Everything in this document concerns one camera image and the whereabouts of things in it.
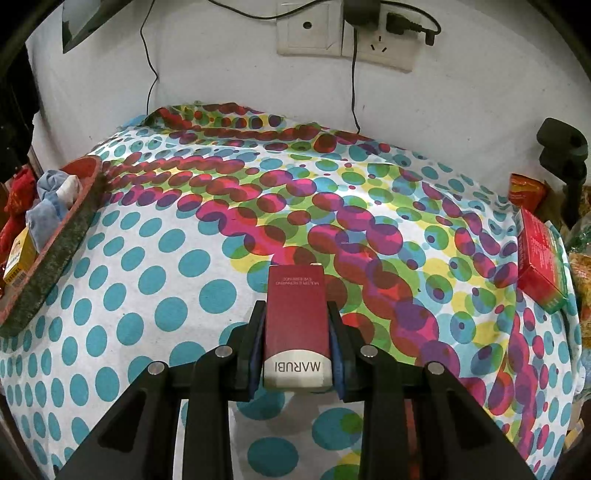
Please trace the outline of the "colourful polka dot bedsheet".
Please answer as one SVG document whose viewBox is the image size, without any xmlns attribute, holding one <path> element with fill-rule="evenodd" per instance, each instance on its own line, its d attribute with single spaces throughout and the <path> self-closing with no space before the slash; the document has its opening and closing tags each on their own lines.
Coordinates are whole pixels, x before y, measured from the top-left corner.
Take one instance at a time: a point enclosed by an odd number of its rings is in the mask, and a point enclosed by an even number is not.
<svg viewBox="0 0 591 480">
<path fill-rule="evenodd" d="M 39 311 L 1 344 L 23 440 L 53 478 L 152 361 L 197 360 L 249 319 L 274 265 L 320 264 L 367 341 L 443 363 L 539 479 L 582 390 L 576 302 L 516 285 L 510 202 L 424 156 L 238 105 L 162 108 L 94 155 L 108 186 Z"/>
</svg>

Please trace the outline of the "black power adapter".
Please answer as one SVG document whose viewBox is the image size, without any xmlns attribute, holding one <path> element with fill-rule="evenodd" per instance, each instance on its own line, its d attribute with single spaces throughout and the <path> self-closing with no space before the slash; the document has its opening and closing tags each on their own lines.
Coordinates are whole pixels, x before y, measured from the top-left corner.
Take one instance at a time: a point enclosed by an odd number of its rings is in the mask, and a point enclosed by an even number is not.
<svg viewBox="0 0 591 480">
<path fill-rule="evenodd" d="M 380 0 L 344 0 L 344 20 L 354 27 L 377 28 L 380 21 Z"/>
</svg>

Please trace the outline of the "yellow snack bag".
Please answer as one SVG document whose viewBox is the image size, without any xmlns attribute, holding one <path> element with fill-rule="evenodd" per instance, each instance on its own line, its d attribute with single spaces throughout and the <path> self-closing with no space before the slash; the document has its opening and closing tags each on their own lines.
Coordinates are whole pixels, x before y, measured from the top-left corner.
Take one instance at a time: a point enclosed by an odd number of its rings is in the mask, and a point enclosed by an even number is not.
<svg viewBox="0 0 591 480">
<path fill-rule="evenodd" d="M 590 214 L 573 227 L 567 238 L 567 251 L 574 286 L 581 301 L 581 327 L 590 325 Z"/>
</svg>

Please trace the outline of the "blue white sock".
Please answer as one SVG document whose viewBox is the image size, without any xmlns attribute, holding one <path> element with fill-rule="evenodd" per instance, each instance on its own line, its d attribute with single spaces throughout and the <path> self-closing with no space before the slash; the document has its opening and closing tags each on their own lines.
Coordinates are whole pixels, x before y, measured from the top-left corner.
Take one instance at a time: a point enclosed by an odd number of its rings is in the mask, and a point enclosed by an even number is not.
<svg viewBox="0 0 591 480">
<path fill-rule="evenodd" d="M 37 253 L 50 238 L 77 200 L 81 181 L 62 170 L 48 170 L 37 181 L 39 201 L 25 214 L 25 224 Z"/>
</svg>

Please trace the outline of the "red green box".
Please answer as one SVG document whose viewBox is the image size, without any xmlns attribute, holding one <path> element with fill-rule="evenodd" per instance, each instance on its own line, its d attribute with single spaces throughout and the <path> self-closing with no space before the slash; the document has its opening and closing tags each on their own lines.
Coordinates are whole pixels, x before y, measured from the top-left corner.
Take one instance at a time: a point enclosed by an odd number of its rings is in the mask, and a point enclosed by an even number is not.
<svg viewBox="0 0 591 480">
<path fill-rule="evenodd" d="M 556 236 L 531 212 L 515 217 L 518 235 L 518 288 L 546 312 L 563 308 L 568 299 L 565 271 Z"/>
</svg>

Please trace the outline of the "black clamp stand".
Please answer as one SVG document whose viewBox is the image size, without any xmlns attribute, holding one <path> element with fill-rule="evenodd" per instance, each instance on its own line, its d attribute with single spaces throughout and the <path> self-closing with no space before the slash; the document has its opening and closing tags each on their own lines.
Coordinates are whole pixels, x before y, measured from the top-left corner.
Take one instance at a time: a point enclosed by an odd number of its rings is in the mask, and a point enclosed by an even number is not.
<svg viewBox="0 0 591 480">
<path fill-rule="evenodd" d="M 587 178 L 587 139 L 575 127 L 555 118 L 544 120 L 536 139 L 543 147 L 540 165 L 565 183 L 561 215 L 566 226 L 572 228 L 580 218 L 579 204 Z"/>
</svg>

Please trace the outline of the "orange snack bag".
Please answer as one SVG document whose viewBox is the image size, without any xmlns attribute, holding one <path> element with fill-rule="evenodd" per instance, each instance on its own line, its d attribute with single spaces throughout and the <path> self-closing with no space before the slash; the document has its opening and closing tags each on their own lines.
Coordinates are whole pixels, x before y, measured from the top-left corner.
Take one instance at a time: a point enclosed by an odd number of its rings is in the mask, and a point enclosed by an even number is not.
<svg viewBox="0 0 591 480">
<path fill-rule="evenodd" d="M 509 180 L 508 199 L 516 207 L 534 214 L 549 191 L 545 182 L 512 173 Z"/>
</svg>

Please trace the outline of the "red sock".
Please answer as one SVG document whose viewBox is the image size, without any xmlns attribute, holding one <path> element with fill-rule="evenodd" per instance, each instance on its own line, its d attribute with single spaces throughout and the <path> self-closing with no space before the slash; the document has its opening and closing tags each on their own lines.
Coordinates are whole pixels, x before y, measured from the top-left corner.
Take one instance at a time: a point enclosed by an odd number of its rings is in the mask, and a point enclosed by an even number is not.
<svg viewBox="0 0 591 480">
<path fill-rule="evenodd" d="M 36 184 L 36 177 L 29 166 L 22 167 L 13 177 L 4 209 L 8 214 L 8 221 L 1 230 L 1 262 L 7 260 L 15 238 L 25 228 L 25 214 L 37 198 Z"/>
</svg>

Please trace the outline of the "white wall socket plate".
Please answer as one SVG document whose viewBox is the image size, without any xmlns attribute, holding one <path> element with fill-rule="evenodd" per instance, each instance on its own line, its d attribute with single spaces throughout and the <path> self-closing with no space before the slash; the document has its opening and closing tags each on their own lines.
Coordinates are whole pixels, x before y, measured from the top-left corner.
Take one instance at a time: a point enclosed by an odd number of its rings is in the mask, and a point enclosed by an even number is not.
<svg viewBox="0 0 591 480">
<path fill-rule="evenodd" d="M 283 56 L 342 54 L 342 1 L 322 1 L 276 20 L 276 53 Z"/>
</svg>

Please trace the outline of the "yellow cartoon box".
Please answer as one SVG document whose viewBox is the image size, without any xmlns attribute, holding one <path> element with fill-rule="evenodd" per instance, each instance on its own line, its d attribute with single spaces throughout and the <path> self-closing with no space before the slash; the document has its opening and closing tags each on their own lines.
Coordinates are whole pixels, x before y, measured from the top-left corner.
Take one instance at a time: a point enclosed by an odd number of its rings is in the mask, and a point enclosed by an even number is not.
<svg viewBox="0 0 591 480">
<path fill-rule="evenodd" d="M 15 238 L 10 250 L 3 276 L 5 284 L 12 287 L 21 285 L 36 257 L 37 251 L 29 228 L 25 227 Z"/>
</svg>

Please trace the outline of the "round red tray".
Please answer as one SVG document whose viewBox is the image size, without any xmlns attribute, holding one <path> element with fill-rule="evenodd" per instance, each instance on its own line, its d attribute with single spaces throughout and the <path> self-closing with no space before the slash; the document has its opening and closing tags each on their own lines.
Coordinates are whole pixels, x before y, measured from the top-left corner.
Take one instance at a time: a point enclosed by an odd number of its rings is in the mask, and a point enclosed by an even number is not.
<svg viewBox="0 0 591 480">
<path fill-rule="evenodd" d="M 99 157 L 80 157 L 63 171 L 79 178 L 81 193 L 24 278 L 7 287 L 1 299 L 3 338 L 18 335 L 33 319 L 73 258 L 102 203 L 105 177 Z"/>
</svg>

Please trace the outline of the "white power socket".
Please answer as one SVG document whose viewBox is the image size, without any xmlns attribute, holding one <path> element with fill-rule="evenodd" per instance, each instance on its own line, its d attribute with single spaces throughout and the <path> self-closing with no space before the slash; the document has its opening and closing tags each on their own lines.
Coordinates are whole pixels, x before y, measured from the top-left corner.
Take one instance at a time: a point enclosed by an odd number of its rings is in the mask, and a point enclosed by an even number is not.
<svg viewBox="0 0 591 480">
<path fill-rule="evenodd" d="M 414 31 L 405 32 L 403 35 L 389 33 L 386 30 L 389 13 L 401 14 L 415 23 L 423 22 L 416 12 L 388 5 L 383 5 L 381 8 L 380 22 L 376 30 L 370 30 L 367 26 L 353 28 L 353 25 L 345 21 L 344 32 L 342 32 L 342 57 L 353 57 L 353 31 L 356 31 L 358 61 L 393 68 L 405 73 L 412 72 L 424 47 L 424 35 Z"/>
</svg>

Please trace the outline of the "red Marubi box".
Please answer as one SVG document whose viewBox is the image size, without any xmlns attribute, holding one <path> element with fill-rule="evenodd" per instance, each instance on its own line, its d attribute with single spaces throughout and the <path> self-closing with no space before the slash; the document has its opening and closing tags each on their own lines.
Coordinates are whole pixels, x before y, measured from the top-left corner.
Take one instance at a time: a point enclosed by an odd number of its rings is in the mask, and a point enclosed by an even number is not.
<svg viewBox="0 0 591 480">
<path fill-rule="evenodd" d="M 332 386 L 322 265 L 270 266 L 264 330 L 264 388 L 320 391 Z"/>
</svg>

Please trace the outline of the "dark picture frame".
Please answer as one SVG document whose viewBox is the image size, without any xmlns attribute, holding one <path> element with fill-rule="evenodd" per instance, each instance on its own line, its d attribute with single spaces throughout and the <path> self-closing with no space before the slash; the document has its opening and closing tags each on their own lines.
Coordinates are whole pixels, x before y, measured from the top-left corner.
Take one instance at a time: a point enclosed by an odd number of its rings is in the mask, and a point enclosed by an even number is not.
<svg viewBox="0 0 591 480">
<path fill-rule="evenodd" d="M 65 0 L 62 6 L 63 53 L 82 43 L 131 0 Z"/>
</svg>

